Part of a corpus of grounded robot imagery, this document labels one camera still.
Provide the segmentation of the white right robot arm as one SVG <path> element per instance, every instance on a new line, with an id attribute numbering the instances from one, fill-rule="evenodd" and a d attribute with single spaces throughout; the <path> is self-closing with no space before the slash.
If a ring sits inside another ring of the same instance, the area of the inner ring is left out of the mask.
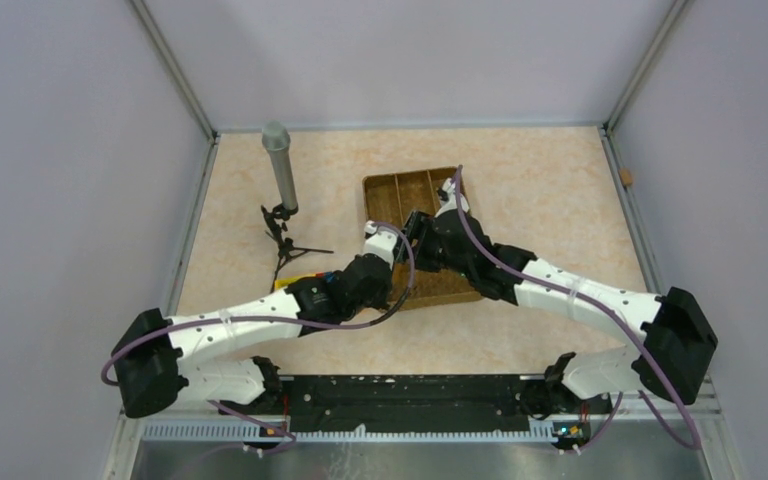
<path id="1" fill-rule="evenodd" d="M 554 409 L 572 412 L 586 399 L 638 390 L 685 406 L 696 402 L 718 338 L 692 293 L 634 292 L 576 275 L 492 242 L 453 179 L 438 195 L 436 213 L 414 210 L 405 223 L 418 269 L 452 271 L 485 298 L 560 314 L 620 341 L 602 352 L 564 354 L 547 368 Z"/>

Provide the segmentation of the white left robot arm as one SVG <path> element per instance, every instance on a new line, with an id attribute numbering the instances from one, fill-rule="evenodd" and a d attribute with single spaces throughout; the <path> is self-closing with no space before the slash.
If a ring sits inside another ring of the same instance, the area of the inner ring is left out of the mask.
<path id="1" fill-rule="evenodd" d="M 118 388 L 124 413 L 144 418 L 170 407 L 226 401 L 268 413 L 279 404 L 280 380 L 266 360 L 221 362 L 263 342 L 382 323 L 398 261 L 415 264 L 405 233 L 368 222 L 360 254 L 342 270 L 303 277 L 259 299 L 190 316 L 141 312 L 111 351 L 102 381 Z"/>

